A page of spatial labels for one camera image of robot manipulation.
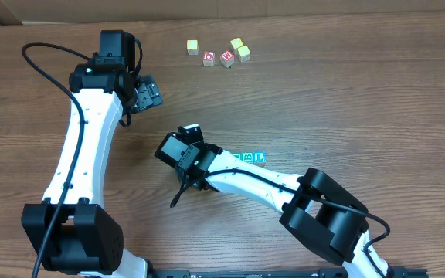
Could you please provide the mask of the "green letter wooden block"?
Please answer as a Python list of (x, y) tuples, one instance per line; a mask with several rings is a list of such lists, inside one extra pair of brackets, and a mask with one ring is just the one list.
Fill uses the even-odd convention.
[(237, 158), (237, 159), (239, 159), (239, 160), (243, 159), (243, 154), (242, 153), (232, 153), (232, 156)]

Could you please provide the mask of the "green B wooden block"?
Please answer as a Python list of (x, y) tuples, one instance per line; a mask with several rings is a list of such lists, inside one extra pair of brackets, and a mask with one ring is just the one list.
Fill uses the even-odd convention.
[(253, 159), (253, 152), (243, 152), (242, 153), (242, 160), (246, 163), (254, 163)]

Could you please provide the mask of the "blue L wooden block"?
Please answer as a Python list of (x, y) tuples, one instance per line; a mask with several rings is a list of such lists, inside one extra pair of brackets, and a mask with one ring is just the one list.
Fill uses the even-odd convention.
[(267, 155), (265, 151), (254, 151), (253, 152), (253, 163), (256, 165), (263, 166), (267, 162)]

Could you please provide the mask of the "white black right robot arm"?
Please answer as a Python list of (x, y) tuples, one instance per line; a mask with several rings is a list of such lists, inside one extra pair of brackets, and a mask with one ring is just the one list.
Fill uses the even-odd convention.
[(200, 190), (241, 195), (280, 213), (280, 224), (304, 247), (345, 268), (350, 277), (392, 277), (393, 268), (375, 251), (370, 219), (385, 221), (339, 183), (315, 168), (284, 174), (247, 163), (204, 142), (199, 132), (168, 134), (155, 157), (174, 168), (180, 192)]

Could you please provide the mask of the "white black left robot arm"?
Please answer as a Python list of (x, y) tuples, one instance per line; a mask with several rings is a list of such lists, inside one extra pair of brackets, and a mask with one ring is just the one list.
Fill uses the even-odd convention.
[(83, 277), (152, 277), (151, 263), (124, 247), (119, 224), (104, 209), (104, 177), (118, 125), (162, 104), (152, 76), (141, 76), (139, 39), (104, 30), (100, 50), (70, 74), (64, 86), (44, 77), (71, 101), (70, 122), (56, 172), (42, 201), (27, 204), (21, 223), (39, 270)]

